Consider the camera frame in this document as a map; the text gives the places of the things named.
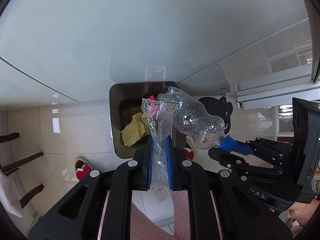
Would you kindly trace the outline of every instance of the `blue gripper pad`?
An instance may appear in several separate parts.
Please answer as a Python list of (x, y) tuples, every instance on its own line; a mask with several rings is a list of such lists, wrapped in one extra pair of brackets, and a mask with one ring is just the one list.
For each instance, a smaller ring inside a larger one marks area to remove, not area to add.
[(173, 189), (173, 171), (172, 171), (172, 161), (171, 161), (171, 154), (174, 154), (171, 152), (171, 147), (169, 145), (169, 140), (171, 140), (170, 136), (167, 136), (165, 139), (165, 147), (166, 147), (166, 158), (167, 158), (167, 164), (168, 164), (168, 182), (169, 182), (169, 188)]
[(253, 153), (253, 151), (250, 149), (250, 147), (246, 144), (238, 143), (233, 147), (232, 149), (236, 153), (240, 153), (242, 155), (250, 155)]
[(151, 143), (150, 151), (149, 151), (149, 162), (148, 162), (148, 189), (150, 189), (151, 185), (151, 167), (152, 167), (152, 154), (153, 154), (153, 140)]

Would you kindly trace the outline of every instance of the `white towel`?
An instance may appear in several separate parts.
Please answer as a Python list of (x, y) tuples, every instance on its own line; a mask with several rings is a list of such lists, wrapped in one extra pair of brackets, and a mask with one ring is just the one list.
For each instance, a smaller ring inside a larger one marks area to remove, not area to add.
[(0, 171), (0, 202), (4, 209), (13, 215), (22, 218), (20, 201), (13, 190), (10, 180)]

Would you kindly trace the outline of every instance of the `plastic bag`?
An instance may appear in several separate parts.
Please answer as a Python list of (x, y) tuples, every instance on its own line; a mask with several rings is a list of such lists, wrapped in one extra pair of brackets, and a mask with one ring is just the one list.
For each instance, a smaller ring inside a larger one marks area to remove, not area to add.
[(175, 87), (159, 94), (158, 99), (177, 102), (173, 126), (179, 132), (190, 135), (198, 149), (220, 147), (226, 137), (221, 117), (208, 114), (202, 103)]
[(145, 114), (153, 138), (151, 188), (160, 203), (169, 193), (166, 137), (172, 136), (175, 103), (143, 99), (141, 108)]

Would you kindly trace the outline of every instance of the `wooden chair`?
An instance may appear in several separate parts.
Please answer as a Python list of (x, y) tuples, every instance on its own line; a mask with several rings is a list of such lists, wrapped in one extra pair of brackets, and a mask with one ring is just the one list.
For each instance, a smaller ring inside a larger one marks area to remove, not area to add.
[[(19, 133), (11, 133), (9, 135), (2, 135), (0, 136), (0, 143), (4, 143), (4, 142), (9, 142), (12, 140), (15, 140), (17, 138), (20, 137)], [(40, 156), (44, 155), (43, 152), (39, 152), (36, 154), (33, 154), (27, 158), (24, 158), (20, 161), (14, 162), (14, 163), (10, 163), (6, 166), (1, 166), (0, 165), (0, 170), (2, 171), (2, 173), (4, 173), (6, 176), (10, 175), (11, 173), (17, 171), (19, 169), (19, 166), (26, 164), (28, 162), (31, 162), (32, 160), (39, 158)], [(28, 193), (26, 193), (21, 199), (20, 199), (20, 204), (21, 207), (24, 208), (29, 201), (39, 192), (41, 192), (44, 189), (44, 186), (42, 184), (40, 184), (39, 186), (33, 188), (32, 190), (30, 190)]]

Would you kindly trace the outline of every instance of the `clear plastic bottle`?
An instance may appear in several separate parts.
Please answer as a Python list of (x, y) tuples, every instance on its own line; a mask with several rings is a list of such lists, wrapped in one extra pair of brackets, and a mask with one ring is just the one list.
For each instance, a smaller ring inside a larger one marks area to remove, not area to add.
[(223, 119), (208, 114), (204, 105), (187, 93), (178, 88), (169, 87), (167, 93), (158, 95), (158, 99), (178, 103), (173, 126), (179, 132), (190, 135), (200, 150), (219, 148), (225, 141)]

